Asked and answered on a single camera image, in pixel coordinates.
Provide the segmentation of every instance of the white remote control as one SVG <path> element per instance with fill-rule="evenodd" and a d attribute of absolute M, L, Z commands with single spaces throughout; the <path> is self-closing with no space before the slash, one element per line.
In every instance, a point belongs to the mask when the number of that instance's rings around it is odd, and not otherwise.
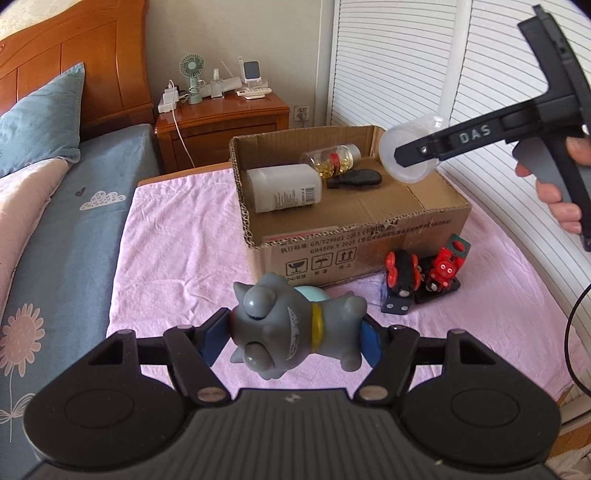
<path fill-rule="evenodd" d="M 263 98 L 265 95 L 269 95 L 272 92 L 273 90 L 270 88 L 255 87 L 238 90 L 236 95 L 239 97 L 244 97 L 246 100 L 254 100 L 256 98 Z"/>

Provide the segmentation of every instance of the yellow collar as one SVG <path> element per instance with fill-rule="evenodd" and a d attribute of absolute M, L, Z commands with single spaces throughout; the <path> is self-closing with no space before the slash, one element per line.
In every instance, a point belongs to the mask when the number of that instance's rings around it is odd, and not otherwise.
<path fill-rule="evenodd" d="M 315 301 L 312 302 L 312 353 L 318 353 L 324 338 L 324 320 L 322 319 L 322 307 Z"/>

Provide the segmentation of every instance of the cardboard box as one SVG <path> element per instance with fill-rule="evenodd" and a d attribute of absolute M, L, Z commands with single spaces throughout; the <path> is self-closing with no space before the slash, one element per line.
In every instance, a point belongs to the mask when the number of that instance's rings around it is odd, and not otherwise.
<path fill-rule="evenodd" d="M 254 277 L 284 275 L 294 285 L 327 286 L 383 270 L 390 250 L 435 255 L 460 234 L 472 205 L 439 173 L 404 184 L 379 161 L 380 127 L 317 127 L 235 137 L 230 155 L 242 214 L 244 240 Z M 297 163 L 303 152 L 353 143 L 362 159 L 356 168 L 378 170 L 373 190 L 329 190 L 305 207 L 255 213 L 244 188 L 251 168 Z"/>

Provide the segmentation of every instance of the mint green object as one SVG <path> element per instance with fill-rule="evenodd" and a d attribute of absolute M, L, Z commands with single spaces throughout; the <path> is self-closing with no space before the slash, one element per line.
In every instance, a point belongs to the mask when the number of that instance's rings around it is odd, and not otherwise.
<path fill-rule="evenodd" d="M 84 76 L 74 65 L 0 116 L 0 178 L 48 158 L 80 160 Z"/>
<path fill-rule="evenodd" d="M 295 289 L 300 292 L 306 300 L 308 301 L 324 301 L 328 300 L 330 297 L 318 287 L 309 287 L 309 286 L 301 286 L 295 287 Z"/>

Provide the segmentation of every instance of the gray toy figure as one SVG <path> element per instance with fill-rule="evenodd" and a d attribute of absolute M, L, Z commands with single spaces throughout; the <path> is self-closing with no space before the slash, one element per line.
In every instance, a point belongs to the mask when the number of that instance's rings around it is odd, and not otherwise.
<path fill-rule="evenodd" d="M 232 363 L 246 363 L 265 380 L 280 378 L 311 353 L 340 360 L 347 372 L 361 367 L 359 332 L 367 311 L 363 297 L 349 292 L 310 302 L 274 273 L 266 273 L 254 286 L 235 282 L 234 292 L 238 306 L 230 331 L 238 348 Z"/>

